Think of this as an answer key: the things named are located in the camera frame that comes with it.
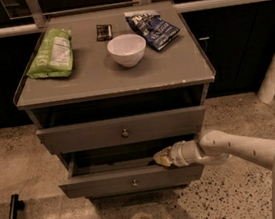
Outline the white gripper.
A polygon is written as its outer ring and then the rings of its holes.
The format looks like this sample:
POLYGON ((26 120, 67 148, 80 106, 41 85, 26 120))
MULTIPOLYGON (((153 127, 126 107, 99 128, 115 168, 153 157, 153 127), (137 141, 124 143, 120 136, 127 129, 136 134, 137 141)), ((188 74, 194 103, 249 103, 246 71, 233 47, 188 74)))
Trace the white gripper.
POLYGON ((171 167, 174 164, 177 167, 185 167, 190 164, 201 164, 203 159, 199 151, 198 144, 193 141, 179 141, 172 147, 166 147, 154 154, 153 159, 161 166, 171 167))

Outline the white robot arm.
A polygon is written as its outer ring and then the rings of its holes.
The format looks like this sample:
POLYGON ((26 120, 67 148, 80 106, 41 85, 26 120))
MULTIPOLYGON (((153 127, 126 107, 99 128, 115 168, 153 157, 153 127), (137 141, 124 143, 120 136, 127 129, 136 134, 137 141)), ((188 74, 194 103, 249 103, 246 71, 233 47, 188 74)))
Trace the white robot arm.
POLYGON ((179 141, 157 152, 153 160, 161 166, 186 167, 190 164, 223 164, 236 156, 272 171, 272 216, 275 219, 275 140, 203 131, 197 140, 179 141))

